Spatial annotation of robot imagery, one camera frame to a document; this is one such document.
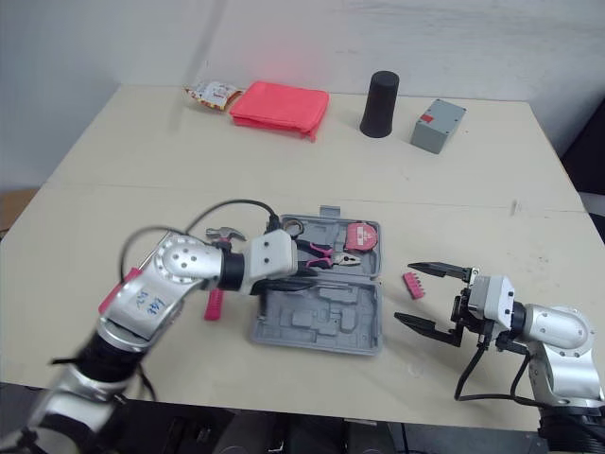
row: pink tape measure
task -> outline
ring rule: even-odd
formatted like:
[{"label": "pink tape measure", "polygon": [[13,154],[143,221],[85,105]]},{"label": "pink tape measure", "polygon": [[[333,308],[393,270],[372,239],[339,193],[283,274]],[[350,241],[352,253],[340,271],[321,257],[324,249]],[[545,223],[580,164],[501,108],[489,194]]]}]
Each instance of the pink tape measure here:
[{"label": "pink tape measure", "polygon": [[378,243],[378,233],[370,224],[352,222],[347,226],[347,240],[344,249],[366,253]]}]

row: red pouch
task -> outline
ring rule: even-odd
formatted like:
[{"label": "red pouch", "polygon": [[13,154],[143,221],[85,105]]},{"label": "red pouch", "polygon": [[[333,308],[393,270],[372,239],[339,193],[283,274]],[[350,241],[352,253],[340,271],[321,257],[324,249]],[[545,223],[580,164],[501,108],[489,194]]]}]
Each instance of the red pouch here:
[{"label": "red pouch", "polygon": [[315,140],[329,96],[319,90],[254,82],[230,111],[238,126],[297,131]]}]

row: pliers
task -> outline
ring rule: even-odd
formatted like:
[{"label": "pliers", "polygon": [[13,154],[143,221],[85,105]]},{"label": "pliers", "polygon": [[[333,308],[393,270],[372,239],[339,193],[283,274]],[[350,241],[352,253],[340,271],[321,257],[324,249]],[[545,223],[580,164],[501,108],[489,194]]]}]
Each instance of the pliers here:
[{"label": "pliers", "polygon": [[341,267],[352,267],[355,265],[361,265],[361,259],[356,255],[350,253],[337,253],[334,251],[332,246],[327,244],[311,243],[304,239],[297,239],[296,246],[299,250],[310,253],[315,257],[312,260],[299,262],[300,267],[316,267],[323,270],[330,270],[334,265],[340,265]]}]

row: hammer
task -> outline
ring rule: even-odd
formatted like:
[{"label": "hammer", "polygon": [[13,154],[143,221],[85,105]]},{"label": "hammer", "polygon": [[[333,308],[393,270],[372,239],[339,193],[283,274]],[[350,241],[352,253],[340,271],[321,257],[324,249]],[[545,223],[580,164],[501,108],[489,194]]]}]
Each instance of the hammer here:
[{"label": "hammer", "polygon": [[[206,236],[210,239],[217,239],[216,245],[225,251],[231,250],[232,238],[246,241],[246,237],[231,227],[221,227],[220,229],[206,229]],[[215,288],[208,295],[208,304],[204,313],[204,320],[220,319],[220,311],[223,307],[223,290]]]}]

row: gray box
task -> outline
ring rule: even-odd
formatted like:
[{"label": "gray box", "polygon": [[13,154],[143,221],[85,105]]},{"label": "gray box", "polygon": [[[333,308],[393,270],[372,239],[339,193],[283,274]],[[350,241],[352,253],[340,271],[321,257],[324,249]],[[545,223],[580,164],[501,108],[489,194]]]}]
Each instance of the gray box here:
[{"label": "gray box", "polygon": [[[299,236],[343,251],[347,226],[339,209],[321,207],[321,216],[283,215],[304,225]],[[382,291],[373,281],[380,272],[382,233],[377,222],[366,220],[378,233],[378,244],[355,253],[361,264],[318,270],[315,286],[300,291],[267,292],[253,322],[251,339],[257,343],[311,348],[354,355],[376,355],[382,348]],[[313,258],[299,251],[299,260]]]},{"label": "gray box", "polygon": [[416,122],[411,144],[438,154],[454,135],[466,109],[450,102],[436,99]]}]

